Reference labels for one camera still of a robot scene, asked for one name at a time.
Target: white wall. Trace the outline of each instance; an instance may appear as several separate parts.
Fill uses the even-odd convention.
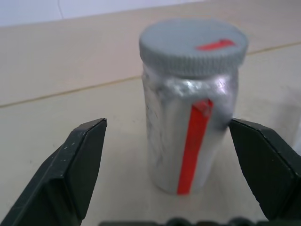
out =
[[[198,0],[0,0],[0,26],[30,24]]]

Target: red mark on cap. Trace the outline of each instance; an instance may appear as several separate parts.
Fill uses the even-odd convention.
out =
[[[192,105],[177,194],[189,194],[190,192],[197,167],[198,154],[211,116],[212,107],[213,103],[209,99],[195,102]]]
[[[216,49],[220,49],[220,48],[225,48],[228,46],[235,46],[235,43],[229,39],[221,39],[217,42],[213,42],[210,44],[206,44],[203,46],[197,46],[196,49],[197,50],[205,50],[205,51],[210,51],[210,50],[216,50]]]

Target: gray cap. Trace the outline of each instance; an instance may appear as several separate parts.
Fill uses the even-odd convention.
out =
[[[201,76],[236,70],[243,63],[248,40],[228,23],[181,18],[147,27],[139,45],[147,66],[164,73]]]

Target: silver bottle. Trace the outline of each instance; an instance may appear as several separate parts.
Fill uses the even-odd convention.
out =
[[[232,118],[247,39],[216,20],[173,19],[140,36],[153,182],[173,194],[203,186]]]

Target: beige table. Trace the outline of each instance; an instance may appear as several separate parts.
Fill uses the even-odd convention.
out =
[[[174,216],[263,219],[229,133],[200,193],[176,197],[152,185],[138,33],[162,18],[201,14],[240,26],[251,54],[240,70],[235,115],[270,126],[291,143],[301,115],[301,32],[288,16],[297,17],[299,6],[297,0],[213,1],[0,29],[0,218],[74,127],[107,117],[99,177],[82,225]],[[280,12],[287,17],[278,18]]]

